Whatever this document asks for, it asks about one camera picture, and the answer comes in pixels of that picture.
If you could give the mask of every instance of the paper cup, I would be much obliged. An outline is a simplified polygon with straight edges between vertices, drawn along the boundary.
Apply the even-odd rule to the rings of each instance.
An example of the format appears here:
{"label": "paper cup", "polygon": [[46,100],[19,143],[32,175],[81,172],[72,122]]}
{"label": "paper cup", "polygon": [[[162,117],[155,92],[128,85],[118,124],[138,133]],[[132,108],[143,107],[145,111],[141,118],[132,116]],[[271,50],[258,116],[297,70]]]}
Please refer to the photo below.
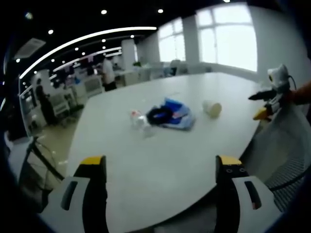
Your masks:
{"label": "paper cup", "polygon": [[202,107],[204,112],[206,112],[211,118],[218,117],[220,112],[222,111],[221,104],[211,100],[203,101]]}

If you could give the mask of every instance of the air vent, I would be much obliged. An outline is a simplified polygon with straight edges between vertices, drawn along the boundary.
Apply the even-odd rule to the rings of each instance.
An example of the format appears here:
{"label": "air vent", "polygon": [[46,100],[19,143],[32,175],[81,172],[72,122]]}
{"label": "air vent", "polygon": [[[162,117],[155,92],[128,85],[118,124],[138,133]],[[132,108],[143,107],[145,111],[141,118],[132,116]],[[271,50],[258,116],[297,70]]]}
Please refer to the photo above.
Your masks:
{"label": "air vent", "polygon": [[14,59],[27,58],[34,54],[39,48],[45,45],[45,41],[32,38],[24,44],[15,54]]}

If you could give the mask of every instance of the ceiling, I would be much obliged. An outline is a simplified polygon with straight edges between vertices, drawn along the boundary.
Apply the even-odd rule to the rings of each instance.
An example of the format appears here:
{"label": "ceiling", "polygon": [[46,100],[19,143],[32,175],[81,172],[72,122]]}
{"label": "ceiling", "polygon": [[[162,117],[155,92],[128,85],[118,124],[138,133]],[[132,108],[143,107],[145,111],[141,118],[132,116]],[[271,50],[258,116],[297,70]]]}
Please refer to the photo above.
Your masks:
{"label": "ceiling", "polygon": [[[231,2],[241,2],[242,0],[231,0]],[[278,10],[278,5],[272,0],[249,0],[251,5]],[[111,1],[75,1],[73,3],[48,2],[44,4],[34,4],[25,1],[18,3],[18,6],[9,8],[4,16],[7,30],[6,39],[9,46],[8,69],[12,76],[21,74],[34,61],[52,49],[90,33],[99,32],[114,28],[155,26],[159,27],[166,22],[177,17],[187,17],[193,15],[197,9],[223,3],[222,0],[111,0]],[[106,10],[107,14],[102,15],[101,10]],[[27,12],[31,12],[33,19],[25,17]],[[53,29],[53,34],[48,34],[48,30]],[[105,36],[96,36],[53,54],[51,57],[39,64],[34,70],[42,68],[54,69],[62,64],[62,61],[70,61],[81,57],[82,52],[86,55],[106,48],[118,47],[121,41],[135,35],[135,42],[154,33],[154,31],[131,31],[111,33]],[[21,59],[19,63],[13,60],[14,55],[29,39],[37,38],[46,44],[36,51],[31,57]]]}

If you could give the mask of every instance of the white shirt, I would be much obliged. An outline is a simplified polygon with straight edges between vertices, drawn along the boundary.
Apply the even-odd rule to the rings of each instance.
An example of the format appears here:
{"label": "white shirt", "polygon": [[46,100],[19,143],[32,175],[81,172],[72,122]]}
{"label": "white shirt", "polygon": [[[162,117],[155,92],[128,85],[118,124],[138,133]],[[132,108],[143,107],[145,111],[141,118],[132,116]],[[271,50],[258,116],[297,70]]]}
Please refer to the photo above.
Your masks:
{"label": "white shirt", "polygon": [[106,84],[112,83],[115,80],[115,73],[113,72],[112,63],[108,59],[104,60],[103,63],[103,73],[105,74]]}

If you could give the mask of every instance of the white table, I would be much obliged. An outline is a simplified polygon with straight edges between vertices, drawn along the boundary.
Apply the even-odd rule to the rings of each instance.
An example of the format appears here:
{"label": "white table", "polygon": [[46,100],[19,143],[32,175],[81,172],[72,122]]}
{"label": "white table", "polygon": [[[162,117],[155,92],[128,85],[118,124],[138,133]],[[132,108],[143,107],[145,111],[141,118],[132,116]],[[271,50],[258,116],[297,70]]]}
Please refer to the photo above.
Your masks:
{"label": "white table", "polygon": [[[182,212],[215,186],[215,156],[240,158],[259,124],[263,105],[250,101],[256,83],[223,73],[186,75],[145,82],[92,97],[80,118],[69,152],[67,174],[81,160],[107,159],[106,221],[109,232],[152,226]],[[194,112],[190,132],[155,127],[143,138],[130,124],[131,109],[147,112],[165,97]],[[202,111],[204,99],[223,106],[218,119]]]}

